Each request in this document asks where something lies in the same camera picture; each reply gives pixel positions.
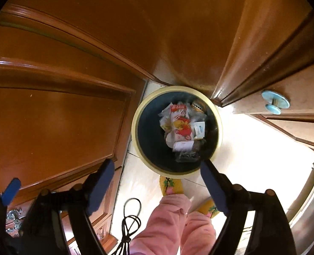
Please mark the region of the light blue cabinet knob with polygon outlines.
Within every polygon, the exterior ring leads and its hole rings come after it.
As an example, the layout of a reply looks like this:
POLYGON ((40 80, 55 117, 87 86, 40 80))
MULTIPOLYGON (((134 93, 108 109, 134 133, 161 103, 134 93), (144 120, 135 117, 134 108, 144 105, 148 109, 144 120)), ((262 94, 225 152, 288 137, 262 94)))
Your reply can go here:
POLYGON ((280 115, 282 109, 288 109, 290 107, 289 100, 277 92, 264 90, 261 95, 266 101, 265 108, 274 115, 280 115))

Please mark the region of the yellow slipper left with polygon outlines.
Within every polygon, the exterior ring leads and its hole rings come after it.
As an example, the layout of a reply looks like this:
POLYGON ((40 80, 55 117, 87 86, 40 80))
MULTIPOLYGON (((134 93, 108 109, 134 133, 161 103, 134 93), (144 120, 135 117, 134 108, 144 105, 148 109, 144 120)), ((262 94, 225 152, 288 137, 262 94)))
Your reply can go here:
POLYGON ((160 176, 160 189, 163 196, 184 194, 182 180, 160 176))

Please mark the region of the round yellow rimmed trash bin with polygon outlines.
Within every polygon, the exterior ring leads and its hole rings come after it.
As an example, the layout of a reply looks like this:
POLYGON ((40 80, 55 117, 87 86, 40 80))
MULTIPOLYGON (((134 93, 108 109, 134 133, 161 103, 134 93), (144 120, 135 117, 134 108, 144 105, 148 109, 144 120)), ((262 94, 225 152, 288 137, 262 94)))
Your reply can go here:
POLYGON ((133 118, 132 143, 142 162, 164 177, 182 179, 213 162, 222 144, 217 107, 204 94, 184 86, 156 90, 133 118))

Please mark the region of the clear plastic wrapper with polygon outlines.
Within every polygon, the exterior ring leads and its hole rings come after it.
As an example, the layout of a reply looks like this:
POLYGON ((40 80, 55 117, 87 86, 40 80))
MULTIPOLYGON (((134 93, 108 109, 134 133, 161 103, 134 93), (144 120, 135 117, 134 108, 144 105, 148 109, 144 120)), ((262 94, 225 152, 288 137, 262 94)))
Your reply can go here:
POLYGON ((207 115, 200 108, 188 102, 185 105, 191 123, 204 122, 206 120, 207 115))

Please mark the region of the brown wooden cabinet door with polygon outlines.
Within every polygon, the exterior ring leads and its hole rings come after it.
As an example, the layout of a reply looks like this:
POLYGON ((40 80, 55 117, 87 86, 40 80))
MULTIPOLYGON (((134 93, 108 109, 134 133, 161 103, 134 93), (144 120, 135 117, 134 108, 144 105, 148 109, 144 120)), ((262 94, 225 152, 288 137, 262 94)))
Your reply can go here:
POLYGON ((34 199, 122 163, 147 78, 186 38, 221 65, 245 0, 0 0, 0 192, 34 199))

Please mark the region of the yellow slipper right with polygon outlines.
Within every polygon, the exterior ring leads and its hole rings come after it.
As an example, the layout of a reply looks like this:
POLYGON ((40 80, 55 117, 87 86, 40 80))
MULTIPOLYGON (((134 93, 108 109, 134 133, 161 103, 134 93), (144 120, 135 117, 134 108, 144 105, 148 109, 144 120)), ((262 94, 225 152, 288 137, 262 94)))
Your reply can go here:
POLYGON ((201 203, 199 207, 195 209, 195 211, 207 216, 210 219, 214 218, 217 214, 220 213, 211 197, 207 198, 203 203, 201 203))

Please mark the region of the yellow slipper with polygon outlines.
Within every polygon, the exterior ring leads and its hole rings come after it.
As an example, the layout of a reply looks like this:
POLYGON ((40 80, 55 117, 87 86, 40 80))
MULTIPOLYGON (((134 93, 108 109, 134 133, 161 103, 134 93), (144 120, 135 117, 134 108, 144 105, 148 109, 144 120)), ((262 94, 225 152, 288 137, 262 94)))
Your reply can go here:
POLYGON ((195 209, 195 211, 207 216, 210 219, 214 218, 217 214, 220 213, 211 197, 207 198, 203 203, 201 203, 199 207, 195 209))
POLYGON ((160 189, 163 196, 184 194, 182 180, 160 176, 160 189))

